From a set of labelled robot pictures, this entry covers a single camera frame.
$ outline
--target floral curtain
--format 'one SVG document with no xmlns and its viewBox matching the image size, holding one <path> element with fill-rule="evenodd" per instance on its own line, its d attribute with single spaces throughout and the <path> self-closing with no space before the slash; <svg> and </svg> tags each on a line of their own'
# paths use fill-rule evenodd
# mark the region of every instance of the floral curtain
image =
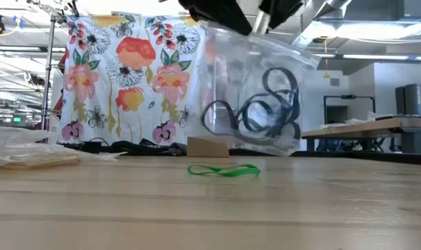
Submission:
<svg viewBox="0 0 421 250">
<path fill-rule="evenodd" d="M 205 30 L 187 17 L 70 17 L 59 142 L 185 143 Z"/>
</svg>

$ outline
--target white wall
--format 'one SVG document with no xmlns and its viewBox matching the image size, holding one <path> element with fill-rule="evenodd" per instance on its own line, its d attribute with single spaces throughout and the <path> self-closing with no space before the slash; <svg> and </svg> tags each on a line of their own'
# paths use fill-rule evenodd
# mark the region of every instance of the white wall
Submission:
<svg viewBox="0 0 421 250">
<path fill-rule="evenodd" d="M 377 114 L 396 113 L 395 88 L 411 83 L 420 84 L 421 64 L 375 63 Z"/>
<path fill-rule="evenodd" d="M 349 91 L 356 96 L 375 96 L 374 64 L 349 76 Z M 348 107 L 348 118 L 366 120 L 369 111 L 372 111 L 370 99 L 356 99 L 351 101 L 351 105 Z"/>
<path fill-rule="evenodd" d="M 349 94 L 349 77 L 342 71 L 328 71 L 331 78 L 339 78 L 340 86 L 333 87 L 329 78 L 324 78 L 325 71 L 312 72 L 302 89 L 302 130 L 320 129 L 324 124 L 323 96 Z M 328 105 L 348 105 L 347 101 L 329 100 Z M 302 140 L 300 150 L 306 150 L 306 141 Z"/>
</svg>

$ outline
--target plastic wrap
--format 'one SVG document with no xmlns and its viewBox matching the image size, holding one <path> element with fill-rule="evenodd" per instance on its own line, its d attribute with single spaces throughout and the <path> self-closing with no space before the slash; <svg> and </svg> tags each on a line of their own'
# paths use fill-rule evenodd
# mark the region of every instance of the plastic wrap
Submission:
<svg viewBox="0 0 421 250">
<path fill-rule="evenodd" d="M 82 160 L 115 160 L 118 154 L 93 155 L 57 144 L 34 143 L 58 134 L 24 128 L 0 127 L 0 167 L 29 169 L 76 164 Z"/>
<path fill-rule="evenodd" d="M 298 150 L 301 88 L 319 58 L 257 34 L 207 32 L 188 136 L 281 156 Z"/>
</svg>

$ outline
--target green rubber band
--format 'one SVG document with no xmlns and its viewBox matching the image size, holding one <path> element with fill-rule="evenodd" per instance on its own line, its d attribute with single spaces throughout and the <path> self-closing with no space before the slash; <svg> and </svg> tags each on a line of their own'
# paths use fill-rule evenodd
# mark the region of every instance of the green rubber band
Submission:
<svg viewBox="0 0 421 250">
<path fill-rule="evenodd" d="M 197 167 L 203 168 L 205 170 L 210 170 L 210 171 L 195 172 L 192 170 L 192 168 L 197 168 Z M 208 166 L 208 165 L 191 165 L 188 168 L 188 172 L 189 174 L 198 175 L 198 176 L 216 174 L 219 176 L 237 177 L 237 176 L 244 176 L 248 174 L 253 174 L 255 176 L 258 176 L 261 173 L 261 170 L 259 170 L 257 166 L 253 164 L 241 164 L 241 165 L 236 165 L 232 167 L 213 167 L 213 166 Z"/>
</svg>

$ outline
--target wooden workbench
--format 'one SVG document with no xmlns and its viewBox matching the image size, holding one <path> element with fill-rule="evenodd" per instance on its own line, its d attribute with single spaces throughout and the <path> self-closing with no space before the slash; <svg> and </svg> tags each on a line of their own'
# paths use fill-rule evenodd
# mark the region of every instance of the wooden workbench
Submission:
<svg viewBox="0 0 421 250">
<path fill-rule="evenodd" d="M 404 153 L 421 153 L 421 118 L 392 118 L 362 124 L 332 126 L 316 131 L 302 133 L 307 140 L 308 151 L 315 150 L 316 139 L 367 139 L 392 137 L 395 133 L 402 135 Z"/>
<path fill-rule="evenodd" d="M 190 176 L 254 163 L 259 178 Z M 0 250 L 421 250 L 421 166 L 317 158 L 121 158 L 0 170 Z"/>
</svg>

